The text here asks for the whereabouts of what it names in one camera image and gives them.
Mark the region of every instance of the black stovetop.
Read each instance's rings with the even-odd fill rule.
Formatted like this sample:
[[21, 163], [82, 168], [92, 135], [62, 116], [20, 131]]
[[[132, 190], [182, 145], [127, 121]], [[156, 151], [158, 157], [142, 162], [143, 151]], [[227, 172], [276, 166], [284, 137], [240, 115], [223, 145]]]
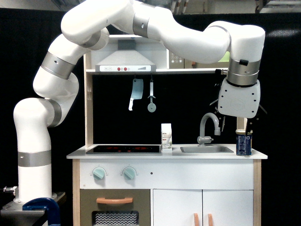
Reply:
[[98, 145], [86, 152], [101, 153], [160, 153], [160, 145]]

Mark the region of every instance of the orange handle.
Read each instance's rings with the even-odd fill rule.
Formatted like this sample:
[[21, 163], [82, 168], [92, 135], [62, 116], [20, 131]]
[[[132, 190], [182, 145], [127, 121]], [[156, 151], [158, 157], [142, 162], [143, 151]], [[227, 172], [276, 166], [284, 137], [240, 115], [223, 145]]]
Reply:
[[133, 202], [133, 198], [124, 198], [124, 199], [105, 199], [105, 198], [97, 198], [97, 203], [101, 204], [124, 204]]
[[199, 224], [198, 224], [198, 214], [197, 213], [194, 214], [194, 225], [199, 226]]
[[209, 226], [213, 226], [212, 214], [208, 213]]

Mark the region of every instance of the mint green knob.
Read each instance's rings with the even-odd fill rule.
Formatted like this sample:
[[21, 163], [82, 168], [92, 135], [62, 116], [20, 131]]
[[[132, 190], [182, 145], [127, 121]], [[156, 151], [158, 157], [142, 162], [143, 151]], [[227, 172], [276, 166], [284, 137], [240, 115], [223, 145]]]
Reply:
[[96, 180], [101, 180], [105, 175], [105, 171], [102, 167], [96, 167], [94, 170], [93, 170], [93, 177], [96, 179]]
[[126, 167], [123, 170], [123, 175], [125, 176], [125, 178], [132, 180], [136, 175], [136, 170], [133, 167]]

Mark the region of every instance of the silver joint ring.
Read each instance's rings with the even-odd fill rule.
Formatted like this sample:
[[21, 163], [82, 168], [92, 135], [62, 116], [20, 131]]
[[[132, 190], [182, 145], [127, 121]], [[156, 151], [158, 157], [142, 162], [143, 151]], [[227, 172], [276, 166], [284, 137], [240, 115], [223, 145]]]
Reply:
[[139, 35], [148, 38], [147, 26], [149, 24], [149, 19], [151, 16], [151, 11], [155, 6], [142, 3], [141, 10], [136, 12], [133, 20], [133, 31], [135, 35]]
[[66, 80], [69, 78], [74, 66], [75, 65], [70, 64], [64, 60], [61, 60], [60, 58], [58, 58], [57, 56], [49, 52], [47, 52], [44, 61], [41, 65], [41, 67], [45, 71], [61, 79], [66, 79]]
[[235, 61], [230, 58], [227, 81], [238, 86], [252, 86], [256, 84], [260, 60], [248, 62], [247, 60]]
[[51, 164], [51, 150], [45, 152], [18, 152], [18, 166], [37, 167]]
[[92, 34], [92, 36], [90, 37], [90, 39], [88, 41], [86, 41], [84, 44], [80, 44], [79, 46], [84, 47], [84, 48], [90, 48], [90, 47], [96, 45], [96, 43], [98, 43], [101, 35], [102, 35], [101, 31], [96, 32], [95, 34]]
[[222, 27], [222, 26], [218, 26], [218, 25], [213, 25], [213, 26], [210, 26], [210, 27], [218, 27], [218, 28], [221, 28], [221, 29], [223, 29], [226, 33], [227, 33], [227, 35], [229, 36], [229, 39], [230, 39], [230, 43], [229, 43], [229, 46], [231, 45], [231, 35], [230, 35], [230, 33], [229, 33], [229, 31], [228, 30], [226, 30], [224, 27]]
[[60, 122], [61, 118], [62, 118], [62, 109], [61, 106], [54, 100], [49, 99], [49, 98], [45, 98], [47, 101], [49, 101], [49, 103], [51, 103], [51, 105], [53, 106], [53, 109], [55, 111], [55, 117], [53, 118], [52, 123], [48, 126], [48, 128], [52, 128], [58, 125], [58, 123]]

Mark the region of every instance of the blue can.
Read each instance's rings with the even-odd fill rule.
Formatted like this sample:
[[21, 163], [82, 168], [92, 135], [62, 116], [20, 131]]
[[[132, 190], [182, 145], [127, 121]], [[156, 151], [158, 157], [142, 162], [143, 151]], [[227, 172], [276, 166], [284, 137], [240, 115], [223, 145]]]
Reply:
[[236, 155], [252, 155], [252, 134], [236, 134]]

